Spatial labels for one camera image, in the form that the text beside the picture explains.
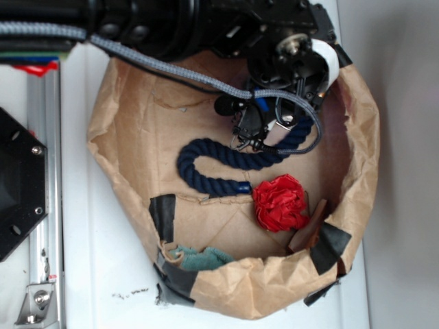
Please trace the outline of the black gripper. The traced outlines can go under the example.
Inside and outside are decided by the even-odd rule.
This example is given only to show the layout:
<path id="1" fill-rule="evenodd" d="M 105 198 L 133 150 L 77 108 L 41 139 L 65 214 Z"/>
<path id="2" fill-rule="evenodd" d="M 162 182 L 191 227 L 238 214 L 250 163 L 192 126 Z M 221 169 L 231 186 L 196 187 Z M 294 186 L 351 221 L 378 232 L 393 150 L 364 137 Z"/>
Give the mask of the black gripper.
<path id="1" fill-rule="evenodd" d="M 322 138 L 318 118 L 320 105 L 340 72 L 337 54 L 330 42 L 310 37 L 287 37 L 278 42 L 258 41 L 251 47 L 214 48 L 224 58 L 245 58 L 250 78 L 246 90 L 252 95 L 226 92 L 215 101 L 215 111 L 233 117 L 233 139 L 230 148 L 255 151 L 297 151 L 300 140 L 288 139 L 308 134 L 316 128 L 316 138 L 305 149 L 311 151 Z M 281 117 L 293 116 L 297 124 L 291 131 L 268 124 Z"/>

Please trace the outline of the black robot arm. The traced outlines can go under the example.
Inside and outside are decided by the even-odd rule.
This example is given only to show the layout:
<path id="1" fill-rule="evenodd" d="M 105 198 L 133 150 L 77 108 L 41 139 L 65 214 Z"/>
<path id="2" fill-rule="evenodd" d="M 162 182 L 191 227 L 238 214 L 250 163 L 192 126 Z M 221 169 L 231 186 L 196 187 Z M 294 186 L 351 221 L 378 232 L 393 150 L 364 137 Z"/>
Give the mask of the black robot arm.
<path id="1" fill-rule="evenodd" d="M 208 85 L 215 110 L 239 118 L 243 146 L 268 147 L 274 124 L 310 123 L 339 75 L 327 11 L 309 1 L 2 1 L 1 62 L 44 73 L 79 42 L 182 83 Z M 243 58 L 250 78 L 240 91 L 175 66 L 201 51 Z"/>

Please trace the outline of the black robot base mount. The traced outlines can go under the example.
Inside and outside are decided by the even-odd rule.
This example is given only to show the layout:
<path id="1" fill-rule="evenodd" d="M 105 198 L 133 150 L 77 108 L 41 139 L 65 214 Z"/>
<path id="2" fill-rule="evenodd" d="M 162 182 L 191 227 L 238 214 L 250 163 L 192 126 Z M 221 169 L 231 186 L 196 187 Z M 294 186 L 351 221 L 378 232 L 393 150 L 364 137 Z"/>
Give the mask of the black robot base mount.
<path id="1" fill-rule="evenodd" d="M 47 215 L 47 148 L 1 109 L 1 261 Z"/>

